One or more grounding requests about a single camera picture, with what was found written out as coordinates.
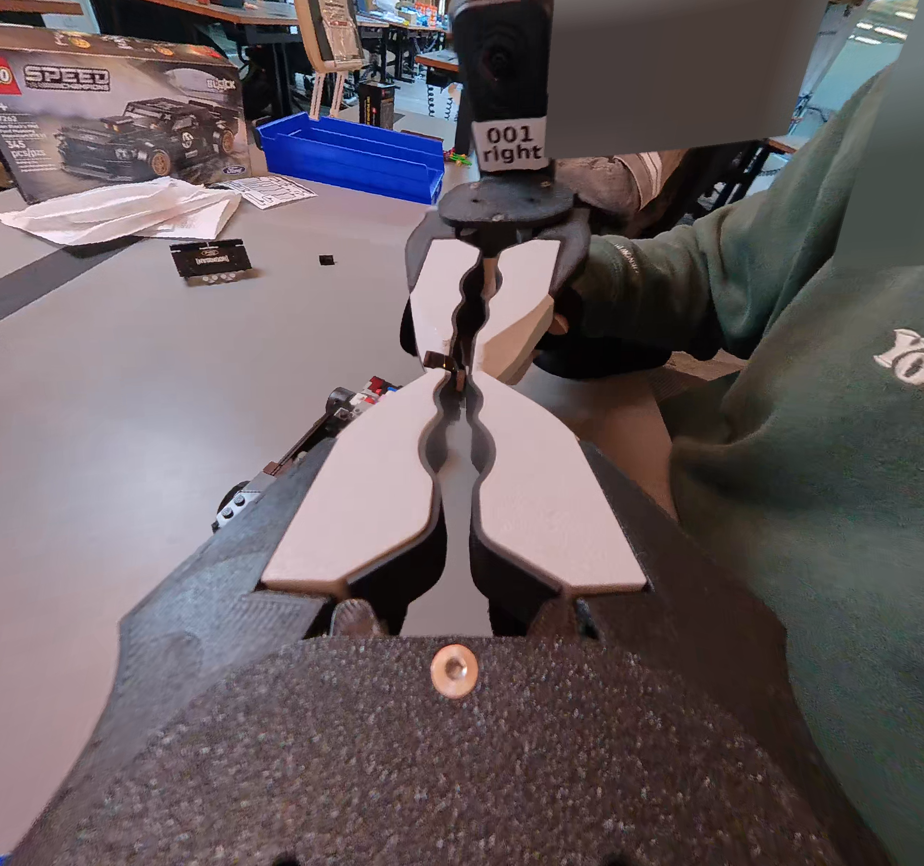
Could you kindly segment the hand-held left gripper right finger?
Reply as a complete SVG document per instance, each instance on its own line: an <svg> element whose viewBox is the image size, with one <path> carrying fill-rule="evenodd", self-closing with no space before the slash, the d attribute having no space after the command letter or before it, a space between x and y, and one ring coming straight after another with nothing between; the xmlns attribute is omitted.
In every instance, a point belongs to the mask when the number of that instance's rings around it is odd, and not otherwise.
<svg viewBox="0 0 924 866"><path fill-rule="evenodd" d="M470 565L488 598L637 593L646 576L578 437L484 372L469 376Z"/></svg>

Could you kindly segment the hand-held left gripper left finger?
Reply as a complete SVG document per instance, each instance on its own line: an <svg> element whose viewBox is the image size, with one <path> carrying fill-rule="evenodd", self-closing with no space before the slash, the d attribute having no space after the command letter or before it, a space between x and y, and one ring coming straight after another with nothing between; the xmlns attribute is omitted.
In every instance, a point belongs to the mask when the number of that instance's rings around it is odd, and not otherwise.
<svg viewBox="0 0 924 866"><path fill-rule="evenodd" d="M361 572L425 533L435 495L422 445L449 377L428 370L338 435L262 572L266 588L345 598Z"/></svg>

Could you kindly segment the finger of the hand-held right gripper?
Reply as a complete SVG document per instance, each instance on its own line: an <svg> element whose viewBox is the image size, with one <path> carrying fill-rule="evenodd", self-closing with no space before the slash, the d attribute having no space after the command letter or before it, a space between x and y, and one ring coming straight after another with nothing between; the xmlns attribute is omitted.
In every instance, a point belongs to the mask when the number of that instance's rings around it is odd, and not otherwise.
<svg viewBox="0 0 924 866"><path fill-rule="evenodd" d="M457 238L431 240L410 290L410 317L422 364L469 364L483 322L481 250Z"/></svg>
<svg viewBox="0 0 924 866"><path fill-rule="evenodd" d="M533 239L496 258L481 258L486 315L473 341L469 385L484 375L505 385L523 379L552 324L551 282L559 248L559 239Z"/></svg>

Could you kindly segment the black lego car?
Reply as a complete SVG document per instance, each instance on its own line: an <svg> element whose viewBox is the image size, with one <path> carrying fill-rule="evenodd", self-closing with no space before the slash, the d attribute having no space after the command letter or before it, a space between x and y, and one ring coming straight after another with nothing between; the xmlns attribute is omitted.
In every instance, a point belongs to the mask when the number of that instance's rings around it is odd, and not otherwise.
<svg viewBox="0 0 924 866"><path fill-rule="evenodd" d="M306 458L318 444L334 439L386 394L395 393L401 388L401 385L395 385L380 376L370 378L360 391L335 388L328 396L321 417L281 459L267 463L253 478L235 485L225 494L212 522L212 532L218 533L250 502L260 498L277 478L283 477Z"/></svg>

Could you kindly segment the person's right forearm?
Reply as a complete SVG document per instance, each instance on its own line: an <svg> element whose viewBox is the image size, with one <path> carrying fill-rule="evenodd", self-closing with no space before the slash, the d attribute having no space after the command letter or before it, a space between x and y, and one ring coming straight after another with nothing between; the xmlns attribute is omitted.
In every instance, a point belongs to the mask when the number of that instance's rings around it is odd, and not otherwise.
<svg viewBox="0 0 924 866"><path fill-rule="evenodd" d="M748 356L825 261L815 222L818 166L804 145L765 191L690 226L618 244L621 288L608 333L709 358Z"/></svg>

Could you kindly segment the black printed lego plate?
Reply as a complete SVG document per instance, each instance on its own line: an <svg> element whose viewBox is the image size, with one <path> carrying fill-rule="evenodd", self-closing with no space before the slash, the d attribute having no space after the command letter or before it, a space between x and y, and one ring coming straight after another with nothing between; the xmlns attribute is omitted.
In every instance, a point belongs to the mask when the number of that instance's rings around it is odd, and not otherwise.
<svg viewBox="0 0 924 866"><path fill-rule="evenodd" d="M179 242L170 254L179 277L191 286L235 282L256 272L239 238Z"/></svg>

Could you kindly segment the lego set box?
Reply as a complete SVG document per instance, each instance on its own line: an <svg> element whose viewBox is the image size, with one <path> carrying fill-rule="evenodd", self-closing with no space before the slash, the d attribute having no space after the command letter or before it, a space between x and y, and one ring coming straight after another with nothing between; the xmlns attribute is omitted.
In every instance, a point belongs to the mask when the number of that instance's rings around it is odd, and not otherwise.
<svg viewBox="0 0 924 866"><path fill-rule="evenodd" d="M250 176L237 68L217 51L1 29L1 147L29 204L106 183Z"/></svg>

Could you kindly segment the person's right hand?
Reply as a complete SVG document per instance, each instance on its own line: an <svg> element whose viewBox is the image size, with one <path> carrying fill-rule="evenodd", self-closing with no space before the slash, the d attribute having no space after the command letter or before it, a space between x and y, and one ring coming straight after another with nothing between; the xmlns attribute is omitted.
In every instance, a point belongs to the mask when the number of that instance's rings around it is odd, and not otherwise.
<svg viewBox="0 0 924 866"><path fill-rule="evenodd" d="M555 300L555 313L563 321L561 335L578 331L589 338L616 338L608 333L607 320L621 288L622 261L617 243L594 236L583 268L574 275Z"/></svg>

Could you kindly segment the blue plastic bin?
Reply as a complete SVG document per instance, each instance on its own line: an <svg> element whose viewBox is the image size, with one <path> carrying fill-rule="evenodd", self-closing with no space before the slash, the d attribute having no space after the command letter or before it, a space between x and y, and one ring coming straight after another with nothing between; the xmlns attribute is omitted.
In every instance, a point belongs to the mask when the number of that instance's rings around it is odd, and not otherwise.
<svg viewBox="0 0 924 866"><path fill-rule="evenodd" d="M257 128L268 170L424 205L441 195L443 142L301 112Z"/></svg>

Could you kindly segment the background booklet stand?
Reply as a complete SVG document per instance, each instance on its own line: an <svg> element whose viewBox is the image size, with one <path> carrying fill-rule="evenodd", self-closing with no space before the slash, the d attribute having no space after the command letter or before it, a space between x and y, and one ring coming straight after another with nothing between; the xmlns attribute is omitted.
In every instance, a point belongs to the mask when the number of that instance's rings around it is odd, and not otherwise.
<svg viewBox="0 0 924 866"><path fill-rule="evenodd" d="M293 0L295 16L313 70L352 73L364 64L353 0Z"/></svg>

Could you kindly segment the folded paper sheet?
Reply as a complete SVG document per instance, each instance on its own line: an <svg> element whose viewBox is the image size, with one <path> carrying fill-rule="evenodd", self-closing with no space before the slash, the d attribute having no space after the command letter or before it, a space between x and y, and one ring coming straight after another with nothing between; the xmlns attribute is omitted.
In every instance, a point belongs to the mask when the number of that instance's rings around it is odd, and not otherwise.
<svg viewBox="0 0 924 866"><path fill-rule="evenodd" d="M214 188L233 191L260 210L311 199L317 194L294 179L279 175L231 179L216 183Z"/></svg>

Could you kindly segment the person's green sweatshirt torso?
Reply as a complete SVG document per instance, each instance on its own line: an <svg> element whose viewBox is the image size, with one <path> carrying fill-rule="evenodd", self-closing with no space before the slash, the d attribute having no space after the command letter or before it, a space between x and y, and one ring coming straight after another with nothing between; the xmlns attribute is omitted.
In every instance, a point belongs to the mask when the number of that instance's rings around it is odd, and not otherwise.
<svg viewBox="0 0 924 866"><path fill-rule="evenodd" d="M808 145L824 263L672 428L678 512L781 618L829 765L895 861L922 864L922 265L838 254L894 70Z"/></svg>

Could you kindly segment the background wooden desk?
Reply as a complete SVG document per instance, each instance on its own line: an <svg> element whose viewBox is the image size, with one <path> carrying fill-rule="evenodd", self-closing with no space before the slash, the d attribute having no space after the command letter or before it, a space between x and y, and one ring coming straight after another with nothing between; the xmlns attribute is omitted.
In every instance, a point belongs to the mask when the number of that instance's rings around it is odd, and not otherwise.
<svg viewBox="0 0 924 866"><path fill-rule="evenodd" d="M197 0L135 0L153 5L177 9L184 13L208 17L218 22L237 26L297 27L298 18L292 4L282 4L280 14L268 10L270 4L258 1L254 8L225 7L216 3L201 3Z"/></svg>

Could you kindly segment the crumpled white paper bags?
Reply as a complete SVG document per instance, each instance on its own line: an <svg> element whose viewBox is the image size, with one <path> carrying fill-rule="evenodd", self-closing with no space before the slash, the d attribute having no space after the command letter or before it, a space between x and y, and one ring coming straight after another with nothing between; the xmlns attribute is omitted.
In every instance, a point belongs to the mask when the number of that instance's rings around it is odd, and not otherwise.
<svg viewBox="0 0 924 866"><path fill-rule="evenodd" d="M3 213L1 220L10 228L67 247L123 237L211 240L239 204L236 191L164 177L65 195Z"/></svg>

